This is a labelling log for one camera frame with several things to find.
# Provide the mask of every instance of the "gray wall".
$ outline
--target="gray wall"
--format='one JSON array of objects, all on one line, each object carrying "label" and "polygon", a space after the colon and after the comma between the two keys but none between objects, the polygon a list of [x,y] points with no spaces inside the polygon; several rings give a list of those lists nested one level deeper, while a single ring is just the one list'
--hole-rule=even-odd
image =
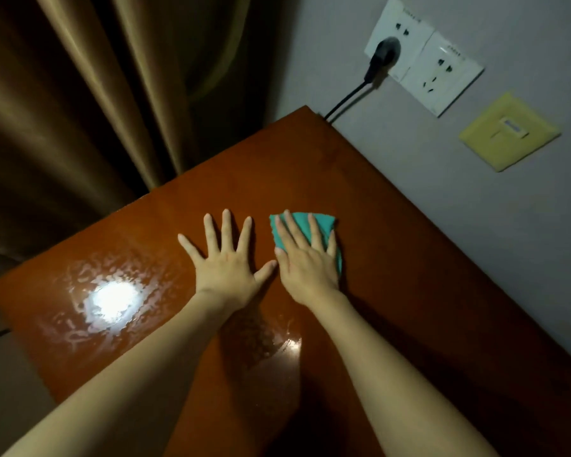
[{"label": "gray wall", "polygon": [[[362,81],[386,2],[288,1],[269,121],[325,114]],[[571,0],[403,2],[484,74],[440,119],[388,79],[334,126],[571,353]],[[505,91],[563,136],[495,173],[457,136]]]}]

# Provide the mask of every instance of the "brown tabletop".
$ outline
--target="brown tabletop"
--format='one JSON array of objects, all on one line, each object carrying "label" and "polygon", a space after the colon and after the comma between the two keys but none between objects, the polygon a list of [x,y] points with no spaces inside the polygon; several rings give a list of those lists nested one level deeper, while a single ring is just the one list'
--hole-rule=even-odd
[{"label": "brown tabletop", "polygon": [[[502,455],[571,455],[571,358],[309,108],[0,278],[0,310],[57,401],[182,308],[195,279],[176,235],[204,249],[203,215],[223,208],[254,218],[257,266],[270,214],[336,216],[343,288],[374,327]],[[211,341],[166,450],[262,452],[381,455],[334,345],[278,277]]]}]

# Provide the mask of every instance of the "hand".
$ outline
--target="hand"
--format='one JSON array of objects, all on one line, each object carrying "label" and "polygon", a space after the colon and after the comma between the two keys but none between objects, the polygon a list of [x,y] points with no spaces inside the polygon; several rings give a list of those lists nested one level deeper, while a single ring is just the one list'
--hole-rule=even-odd
[{"label": "hand", "polygon": [[227,209],[222,212],[222,249],[213,228],[213,220],[208,213],[203,218],[205,224],[205,237],[207,239],[207,259],[199,254],[197,247],[192,245],[188,238],[178,234],[178,241],[184,247],[188,256],[195,265],[197,273],[197,293],[207,292],[215,295],[223,303],[230,306],[233,311],[243,308],[277,266],[275,260],[266,263],[255,274],[250,272],[248,263],[248,249],[250,248],[250,235],[252,219],[247,217],[239,236],[237,250],[233,249],[233,231],[231,227],[231,212]]},{"label": "hand", "polygon": [[275,218],[277,232],[285,247],[285,252],[275,249],[281,282],[296,302],[312,309],[325,296],[338,292],[336,235],[334,230],[330,232],[327,250],[324,250],[320,229],[312,214],[309,213],[311,245],[288,210],[285,211],[285,222],[289,232],[280,217]]}]

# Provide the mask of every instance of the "teal cloth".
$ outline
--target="teal cloth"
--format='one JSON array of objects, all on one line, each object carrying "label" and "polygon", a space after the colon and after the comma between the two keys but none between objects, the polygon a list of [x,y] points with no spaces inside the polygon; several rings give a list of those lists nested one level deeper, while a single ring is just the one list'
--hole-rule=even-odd
[{"label": "teal cloth", "polygon": [[[275,245],[283,250],[285,250],[284,243],[281,241],[279,234],[277,234],[277,228],[275,227],[275,217],[277,215],[271,215],[271,230],[273,231],[273,238],[275,240]],[[284,218],[283,213],[279,215],[283,224],[286,224],[286,219]],[[315,219],[317,220],[317,225],[320,227],[321,232],[321,241],[323,242],[324,248],[327,247],[327,240],[330,237],[330,232],[334,229],[334,223],[336,222],[336,218],[330,215],[322,215],[321,213],[314,213]],[[308,213],[301,213],[296,212],[292,213],[292,217],[294,221],[305,235],[309,243],[311,243],[311,226],[309,225],[309,214]],[[340,247],[336,252],[336,263],[338,267],[338,275],[341,275],[343,272],[343,257],[340,253]]]}]

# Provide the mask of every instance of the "yellow switch plate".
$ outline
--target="yellow switch plate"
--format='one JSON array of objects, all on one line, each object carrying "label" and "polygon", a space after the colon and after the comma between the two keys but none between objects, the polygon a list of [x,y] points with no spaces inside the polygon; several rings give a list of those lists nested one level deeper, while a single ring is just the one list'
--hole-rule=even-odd
[{"label": "yellow switch plate", "polygon": [[502,171],[560,135],[520,99],[505,93],[459,138],[495,171]]}]

